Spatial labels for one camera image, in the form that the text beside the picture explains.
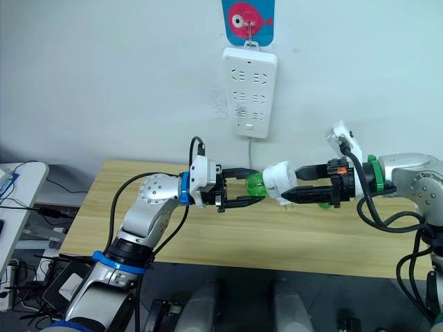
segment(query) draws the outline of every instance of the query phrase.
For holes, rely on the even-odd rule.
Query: white power strip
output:
[[[238,135],[266,138],[271,121],[277,73],[272,53],[228,47],[223,52],[226,99]]]
[[[5,273],[0,281],[0,311],[4,312],[12,308],[14,294],[6,287],[13,287],[15,280],[15,266],[6,266]]]

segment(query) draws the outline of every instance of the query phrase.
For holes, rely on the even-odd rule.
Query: white wall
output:
[[[443,1],[276,0],[271,133],[256,167],[334,156],[342,118],[365,153],[443,158]],[[0,157],[88,185],[106,158],[247,165],[230,132],[220,0],[1,0]]]

